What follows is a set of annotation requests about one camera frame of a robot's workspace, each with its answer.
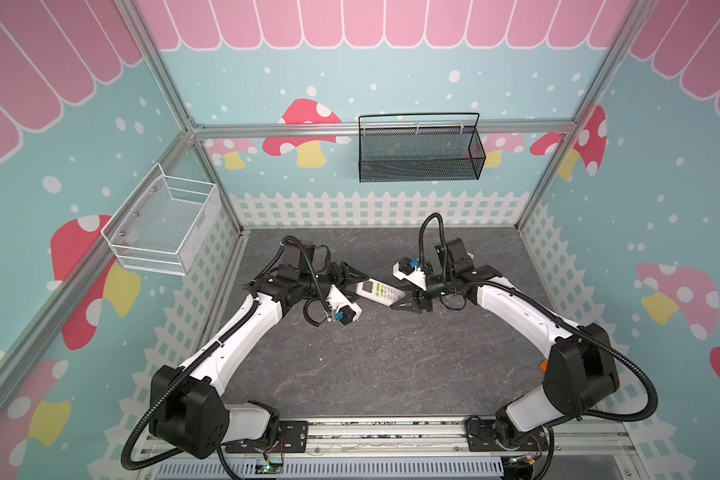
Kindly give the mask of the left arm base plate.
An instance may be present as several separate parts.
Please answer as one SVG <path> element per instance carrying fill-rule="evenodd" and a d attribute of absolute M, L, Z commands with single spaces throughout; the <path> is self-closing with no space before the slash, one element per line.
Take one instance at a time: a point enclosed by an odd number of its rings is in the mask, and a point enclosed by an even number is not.
<path fill-rule="evenodd" d="M 257 439 L 241 439 L 225 442 L 226 453 L 304 453 L 306 451 L 309 423 L 307 421 L 279 421 L 269 426 Z"/>

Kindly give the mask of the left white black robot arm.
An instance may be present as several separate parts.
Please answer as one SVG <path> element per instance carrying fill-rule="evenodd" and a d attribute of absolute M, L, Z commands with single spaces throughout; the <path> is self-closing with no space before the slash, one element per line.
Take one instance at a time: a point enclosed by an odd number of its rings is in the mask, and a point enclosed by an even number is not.
<path fill-rule="evenodd" d="M 319 303 L 326 321 L 342 325 L 360 317 L 354 287 L 368 275 L 330 257 L 316 268 L 316 249 L 285 236 L 269 263 L 244 284 L 245 301 L 226 325 L 180 366 L 164 365 L 153 375 L 149 407 L 121 452 L 124 469 L 145 469 L 181 453 L 222 456 L 234 442 L 264 456 L 280 446 L 277 409 L 256 401 L 227 406 L 222 397 L 253 347 L 295 305 Z"/>

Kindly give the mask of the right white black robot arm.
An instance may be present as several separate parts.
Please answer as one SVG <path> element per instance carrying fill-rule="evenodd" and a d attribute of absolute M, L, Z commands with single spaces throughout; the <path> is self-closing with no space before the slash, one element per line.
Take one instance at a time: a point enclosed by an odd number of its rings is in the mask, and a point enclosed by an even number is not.
<path fill-rule="evenodd" d="M 616 350 L 609 334 L 592 323 L 566 319 L 515 287 L 497 269 L 477 267 L 459 238 L 449 240 L 439 227 L 434 268 L 425 255 L 425 232 L 431 222 L 443 224 L 439 213 L 428 215 L 418 231 L 418 253 L 393 267 L 405 283 L 404 296 L 395 310 L 430 312 L 436 302 L 446 309 L 448 298 L 459 297 L 498 316 L 522 334 L 544 356 L 546 368 L 540 386 L 500 407 L 486 437 L 505 451 L 519 449 L 535 432 L 551 434 L 557 425 L 585 416 L 619 423 L 651 418 L 659 405 L 658 391 L 634 361 Z M 619 367 L 625 367 L 642 384 L 645 405 L 631 413 L 597 409 L 597 404 L 620 388 Z"/>

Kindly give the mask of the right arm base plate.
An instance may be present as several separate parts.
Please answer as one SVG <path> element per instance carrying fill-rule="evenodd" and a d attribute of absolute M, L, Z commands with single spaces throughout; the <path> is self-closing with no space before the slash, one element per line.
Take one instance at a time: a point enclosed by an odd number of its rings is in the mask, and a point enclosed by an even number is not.
<path fill-rule="evenodd" d="M 502 419 L 471 416 L 464 421 L 464 431 L 471 452 L 539 453 L 549 449 L 549 437 L 542 427 L 520 432 Z"/>

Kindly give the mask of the white remote with green buttons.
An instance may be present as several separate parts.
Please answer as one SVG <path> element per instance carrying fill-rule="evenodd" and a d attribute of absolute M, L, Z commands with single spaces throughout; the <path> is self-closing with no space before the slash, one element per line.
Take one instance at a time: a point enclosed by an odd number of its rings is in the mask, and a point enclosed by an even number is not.
<path fill-rule="evenodd" d="M 406 292 L 375 279 L 368 279 L 357 284 L 356 294 L 360 297 L 390 307 L 392 304 L 402 300 L 405 297 Z"/>

